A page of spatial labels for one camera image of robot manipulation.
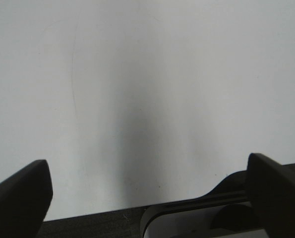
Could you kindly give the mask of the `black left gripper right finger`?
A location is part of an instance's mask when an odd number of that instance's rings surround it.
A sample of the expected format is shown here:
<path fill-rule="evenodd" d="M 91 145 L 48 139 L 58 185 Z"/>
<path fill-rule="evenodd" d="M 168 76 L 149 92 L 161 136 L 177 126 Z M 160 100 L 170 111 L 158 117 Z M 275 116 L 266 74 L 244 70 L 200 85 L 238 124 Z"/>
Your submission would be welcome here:
<path fill-rule="evenodd" d="M 295 238 L 295 164 L 250 154 L 246 194 L 269 237 Z"/>

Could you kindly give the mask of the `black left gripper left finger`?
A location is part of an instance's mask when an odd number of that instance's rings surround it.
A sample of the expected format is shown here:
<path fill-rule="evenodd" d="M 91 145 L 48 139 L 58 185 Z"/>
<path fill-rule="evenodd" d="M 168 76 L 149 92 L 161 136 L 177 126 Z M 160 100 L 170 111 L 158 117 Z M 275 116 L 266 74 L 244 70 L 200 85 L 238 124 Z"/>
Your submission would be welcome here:
<path fill-rule="evenodd" d="M 0 238 L 36 237 L 53 198 L 49 165 L 35 160 L 0 183 Z"/>

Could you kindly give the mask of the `black white robot base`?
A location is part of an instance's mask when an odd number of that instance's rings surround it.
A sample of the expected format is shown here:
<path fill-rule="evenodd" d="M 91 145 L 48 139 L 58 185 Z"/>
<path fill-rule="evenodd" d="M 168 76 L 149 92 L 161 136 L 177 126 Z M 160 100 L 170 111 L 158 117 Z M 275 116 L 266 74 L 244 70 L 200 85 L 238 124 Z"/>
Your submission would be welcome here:
<path fill-rule="evenodd" d="M 152 205 L 140 220 L 143 238 L 269 237 L 246 194 L 246 170 L 204 196 Z"/>

